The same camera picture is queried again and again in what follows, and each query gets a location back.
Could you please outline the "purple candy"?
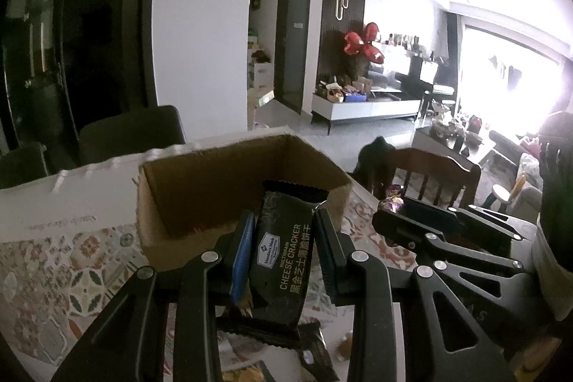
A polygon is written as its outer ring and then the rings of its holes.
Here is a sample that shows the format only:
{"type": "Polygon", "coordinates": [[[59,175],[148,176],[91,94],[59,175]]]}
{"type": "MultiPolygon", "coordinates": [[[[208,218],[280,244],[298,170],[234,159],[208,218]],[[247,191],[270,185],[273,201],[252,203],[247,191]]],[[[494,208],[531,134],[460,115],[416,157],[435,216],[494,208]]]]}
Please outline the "purple candy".
{"type": "Polygon", "coordinates": [[[379,201],[378,211],[398,213],[404,207],[404,187],[399,184],[391,184],[382,191],[384,197],[379,201]]]}

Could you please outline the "black cheese cracker packet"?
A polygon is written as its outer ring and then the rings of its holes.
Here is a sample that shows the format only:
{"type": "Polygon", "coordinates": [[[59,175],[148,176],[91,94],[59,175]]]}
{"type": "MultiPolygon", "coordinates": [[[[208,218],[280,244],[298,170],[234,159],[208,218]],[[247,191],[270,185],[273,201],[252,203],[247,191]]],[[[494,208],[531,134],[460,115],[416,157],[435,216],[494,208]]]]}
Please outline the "black cheese cracker packet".
{"type": "Polygon", "coordinates": [[[245,290],[251,299],[239,304],[234,278],[233,305],[217,318],[220,330],[273,346],[300,347],[298,323],[312,267],[313,226],[327,198],[322,188],[285,181],[266,184],[249,243],[245,290]]]}

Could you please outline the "small round white stool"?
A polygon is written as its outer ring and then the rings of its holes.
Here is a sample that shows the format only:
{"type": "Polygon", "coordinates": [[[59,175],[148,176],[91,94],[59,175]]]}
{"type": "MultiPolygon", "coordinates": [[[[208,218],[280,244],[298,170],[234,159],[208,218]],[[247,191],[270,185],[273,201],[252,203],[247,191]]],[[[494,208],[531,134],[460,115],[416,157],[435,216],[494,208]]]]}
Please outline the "small round white stool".
{"type": "Polygon", "coordinates": [[[498,211],[505,213],[512,200],[513,197],[510,191],[499,184],[494,184],[494,186],[491,188],[490,194],[487,195],[486,201],[484,201],[484,204],[482,204],[482,207],[491,209],[493,204],[498,202],[498,211]]]}

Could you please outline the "wooden dining chair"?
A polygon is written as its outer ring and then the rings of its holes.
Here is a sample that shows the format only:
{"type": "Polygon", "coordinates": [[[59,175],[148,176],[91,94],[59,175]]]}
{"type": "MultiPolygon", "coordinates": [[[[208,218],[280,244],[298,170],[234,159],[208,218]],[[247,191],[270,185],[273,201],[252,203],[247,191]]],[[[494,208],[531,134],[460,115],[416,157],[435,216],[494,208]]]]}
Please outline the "wooden dining chair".
{"type": "Polygon", "coordinates": [[[397,149],[384,137],[360,149],[351,172],[379,200],[396,183],[404,195],[445,208],[474,204],[481,174],[476,164],[464,167],[452,157],[417,148],[397,149]]]}

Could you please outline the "white coffee table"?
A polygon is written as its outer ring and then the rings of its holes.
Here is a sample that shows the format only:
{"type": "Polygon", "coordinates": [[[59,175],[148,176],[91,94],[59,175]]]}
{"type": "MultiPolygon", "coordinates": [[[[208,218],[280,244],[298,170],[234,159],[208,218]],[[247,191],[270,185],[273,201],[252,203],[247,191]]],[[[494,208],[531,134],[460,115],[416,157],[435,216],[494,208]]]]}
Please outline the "white coffee table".
{"type": "Polygon", "coordinates": [[[462,144],[459,150],[456,150],[455,146],[456,138],[454,136],[438,137],[438,134],[431,126],[416,129],[412,140],[412,148],[438,156],[453,158],[460,166],[466,169],[471,169],[474,165],[483,167],[487,158],[491,155],[495,143],[486,137],[476,146],[468,146],[466,142],[462,144]]]}

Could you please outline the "patterned table runner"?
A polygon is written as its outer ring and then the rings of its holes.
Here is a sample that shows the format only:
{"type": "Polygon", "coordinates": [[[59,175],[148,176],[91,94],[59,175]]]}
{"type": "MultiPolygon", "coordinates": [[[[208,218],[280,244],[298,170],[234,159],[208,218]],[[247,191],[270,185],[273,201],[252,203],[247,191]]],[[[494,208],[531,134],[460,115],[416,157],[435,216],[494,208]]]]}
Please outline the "patterned table runner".
{"type": "MultiPolygon", "coordinates": [[[[342,232],[357,249],[388,267],[412,271],[415,254],[376,234],[377,202],[352,192],[342,232]]],[[[58,366],[128,278],[148,263],[132,224],[42,240],[1,243],[1,334],[34,381],[50,381],[58,366]]],[[[337,347],[351,331],[353,308],[335,307],[314,260],[301,323],[321,323],[333,366],[346,380],[337,347]]],[[[312,381],[292,350],[218,333],[222,371],[264,361],[276,381],[312,381]]]]}

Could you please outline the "white tv cabinet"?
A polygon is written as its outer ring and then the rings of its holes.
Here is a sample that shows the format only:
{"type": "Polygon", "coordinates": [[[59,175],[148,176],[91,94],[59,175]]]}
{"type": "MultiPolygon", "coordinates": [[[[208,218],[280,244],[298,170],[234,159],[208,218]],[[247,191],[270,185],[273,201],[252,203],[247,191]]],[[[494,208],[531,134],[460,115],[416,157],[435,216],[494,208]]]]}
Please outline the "white tv cabinet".
{"type": "Polygon", "coordinates": [[[311,123],[324,122],[327,125],[327,134],[330,134],[337,123],[416,117],[421,104],[420,100],[394,100],[389,96],[363,102],[333,103],[314,95],[311,123]]]}

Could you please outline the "brown cardboard box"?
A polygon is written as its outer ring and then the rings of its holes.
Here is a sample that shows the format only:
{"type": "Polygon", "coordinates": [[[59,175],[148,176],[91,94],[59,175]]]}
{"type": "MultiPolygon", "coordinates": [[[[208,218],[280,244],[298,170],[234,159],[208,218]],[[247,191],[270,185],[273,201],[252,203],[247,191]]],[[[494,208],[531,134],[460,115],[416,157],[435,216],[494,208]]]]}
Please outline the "brown cardboard box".
{"type": "Polygon", "coordinates": [[[241,212],[257,211],[270,183],[285,181],[327,193],[325,208],[339,228],[352,179],[293,134],[203,146],[139,168],[137,231],[157,271],[184,266],[234,231],[241,212]]]}

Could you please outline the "red balloon decoration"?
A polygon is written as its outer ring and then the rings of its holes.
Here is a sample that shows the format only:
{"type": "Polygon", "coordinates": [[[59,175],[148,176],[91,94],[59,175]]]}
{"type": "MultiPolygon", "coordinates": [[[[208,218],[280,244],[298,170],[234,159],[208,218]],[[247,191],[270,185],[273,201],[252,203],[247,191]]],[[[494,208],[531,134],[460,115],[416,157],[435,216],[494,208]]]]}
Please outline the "red balloon decoration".
{"type": "Polygon", "coordinates": [[[367,23],[362,34],[351,31],[345,34],[344,52],[346,55],[355,56],[362,54],[369,62],[382,64],[385,57],[382,51],[374,45],[378,40],[380,30],[375,22],[367,23]]]}

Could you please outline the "dark upholstered chair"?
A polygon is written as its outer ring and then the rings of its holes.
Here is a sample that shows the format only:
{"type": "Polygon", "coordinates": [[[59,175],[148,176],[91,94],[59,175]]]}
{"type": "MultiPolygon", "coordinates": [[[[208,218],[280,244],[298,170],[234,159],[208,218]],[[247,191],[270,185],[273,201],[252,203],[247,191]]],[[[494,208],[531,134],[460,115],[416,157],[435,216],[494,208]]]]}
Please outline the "dark upholstered chair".
{"type": "Polygon", "coordinates": [[[7,189],[49,175],[45,148],[38,142],[10,151],[0,159],[0,188],[7,189]]]}
{"type": "Polygon", "coordinates": [[[143,108],[93,122],[82,129],[79,139],[83,165],[185,143],[180,114],[173,106],[143,108]]]}

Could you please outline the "black glass sliding door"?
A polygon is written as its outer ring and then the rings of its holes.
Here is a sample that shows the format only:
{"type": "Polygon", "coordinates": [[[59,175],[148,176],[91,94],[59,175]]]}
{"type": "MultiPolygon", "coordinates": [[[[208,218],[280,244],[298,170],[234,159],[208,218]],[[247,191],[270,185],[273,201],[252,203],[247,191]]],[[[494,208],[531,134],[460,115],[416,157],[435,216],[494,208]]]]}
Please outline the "black glass sliding door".
{"type": "Polygon", "coordinates": [[[1,0],[1,138],[80,162],[84,127],[157,104],[151,0],[1,0]]]}

